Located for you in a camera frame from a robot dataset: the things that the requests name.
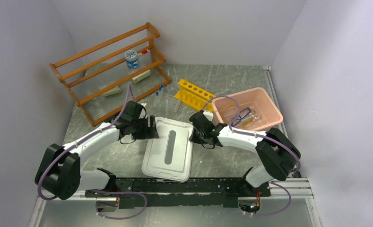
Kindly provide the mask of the tan rubber tubing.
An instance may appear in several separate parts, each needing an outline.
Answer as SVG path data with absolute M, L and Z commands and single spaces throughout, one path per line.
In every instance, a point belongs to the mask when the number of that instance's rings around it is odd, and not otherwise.
M 239 116 L 239 109 L 240 107 L 236 104 L 228 104 L 220 111 L 220 116 L 224 122 L 230 122 Z

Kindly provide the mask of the clear plastic tube rack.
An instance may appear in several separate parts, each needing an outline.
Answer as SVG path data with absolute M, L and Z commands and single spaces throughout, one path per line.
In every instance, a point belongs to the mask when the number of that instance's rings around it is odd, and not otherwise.
M 164 92 L 160 91 L 160 95 L 156 96 L 153 100 L 153 107 L 161 109 L 166 112 L 174 112 L 176 113 L 181 105 L 181 101 L 176 99 L 174 96 L 165 94 Z

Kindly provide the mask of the white metal tray lid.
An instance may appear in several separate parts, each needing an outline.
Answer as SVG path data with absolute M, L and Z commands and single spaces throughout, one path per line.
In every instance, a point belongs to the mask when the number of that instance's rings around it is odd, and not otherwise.
M 157 139 L 148 139 L 142 173 L 154 178 L 185 182 L 191 174 L 193 125 L 156 117 Z

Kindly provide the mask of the yellow test tube rack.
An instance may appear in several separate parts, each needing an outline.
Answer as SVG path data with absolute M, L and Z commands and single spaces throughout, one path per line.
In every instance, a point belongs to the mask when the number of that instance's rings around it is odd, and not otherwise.
M 204 104 L 215 96 L 184 79 L 178 82 L 178 86 L 179 90 L 174 98 L 197 111 L 201 110 Z

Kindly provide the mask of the blue safety goggles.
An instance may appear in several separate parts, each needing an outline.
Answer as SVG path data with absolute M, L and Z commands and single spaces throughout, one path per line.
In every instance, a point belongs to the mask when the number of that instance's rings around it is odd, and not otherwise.
M 235 127 L 238 124 L 242 123 L 251 113 L 252 113 L 251 108 L 249 107 L 244 108 L 241 111 L 241 113 L 236 117 L 236 119 L 232 122 L 231 126 Z

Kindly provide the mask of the pink plastic bin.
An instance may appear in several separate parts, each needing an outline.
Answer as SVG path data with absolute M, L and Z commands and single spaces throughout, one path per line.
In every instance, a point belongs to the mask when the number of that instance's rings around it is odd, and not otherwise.
M 224 122 L 220 116 L 220 111 L 228 104 L 236 104 L 243 110 L 249 107 L 255 110 L 257 115 L 261 116 L 260 121 L 242 122 L 235 128 L 250 131 L 267 131 L 271 127 L 277 126 L 283 122 L 283 115 L 274 104 L 267 92 L 261 88 L 248 89 L 242 92 L 234 93 L 228 98 L 216 98 L 211 102 L 213 108 L 213 123 L 230 123 Z

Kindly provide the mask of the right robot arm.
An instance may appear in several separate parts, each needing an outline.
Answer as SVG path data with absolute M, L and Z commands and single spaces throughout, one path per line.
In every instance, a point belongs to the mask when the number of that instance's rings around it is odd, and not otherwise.
M 214 125 L 203 111 L 189 118 L 193 125 L 190 141 L 207 149 L 234 147 L 256 153 L 261 165 L 250 168 L 243 176 L 241 190 L 252 196 L 259 187 L 271 180 L 284 181 L 300 168 L 301 154 L 278 128 L 268 131 L 249 131 L 231 128 L 228 124 Z

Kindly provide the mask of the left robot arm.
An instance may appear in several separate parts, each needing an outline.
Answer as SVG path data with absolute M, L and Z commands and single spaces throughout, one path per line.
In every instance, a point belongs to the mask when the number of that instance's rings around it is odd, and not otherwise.
M 114 119 L 66 145 L 47 147 L 35 176 L 37 193 L 44 200 L 66 200 L 78 191 L 109 197 L 117 192 L 117 177 L 102 168 L 83 171 L 82 165 L 95 153 L 125 136 L 132 141 L 157 139 L 156 118 L 143 104 L 129 101 Z

